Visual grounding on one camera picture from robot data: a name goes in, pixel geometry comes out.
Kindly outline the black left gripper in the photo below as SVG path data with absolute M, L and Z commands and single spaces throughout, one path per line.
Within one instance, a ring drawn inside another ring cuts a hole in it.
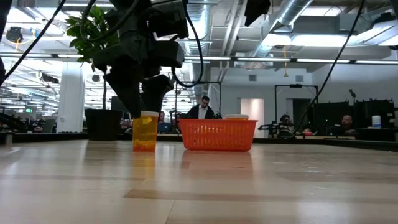
M 161 112 L 164 96 L 173 90 L 165 75 L 142 80 L 142 68 L 182 67 L 184 49 L 176 41 L 186 38 L 185 1 L 112 1 L 105 14 L 118 43 L 93 54 L 93 65 L 102 71 L 122 63 L 133 68 L 111 68 L 105 80 L 119 100 L 140 118 L 141 111 Z

